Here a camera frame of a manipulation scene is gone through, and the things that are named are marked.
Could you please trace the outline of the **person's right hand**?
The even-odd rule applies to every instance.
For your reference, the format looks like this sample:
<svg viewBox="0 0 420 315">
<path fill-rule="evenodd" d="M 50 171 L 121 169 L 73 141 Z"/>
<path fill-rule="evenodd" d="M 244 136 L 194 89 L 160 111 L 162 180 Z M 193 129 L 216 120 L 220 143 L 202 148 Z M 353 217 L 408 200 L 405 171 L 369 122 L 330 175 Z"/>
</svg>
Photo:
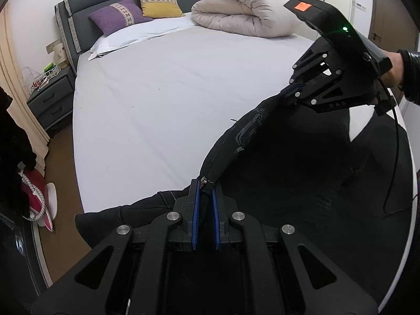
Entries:
<svg viewBox="0 0 420 315">
<path fill-rule="evenodd" d="M 398 87 L 403 82 L 404 63 L 401 53 L 383 50 L 383 53 L 391 60 L 392 68 L 382 75 L 382 82 L 386 87 Z"/>
</svg>

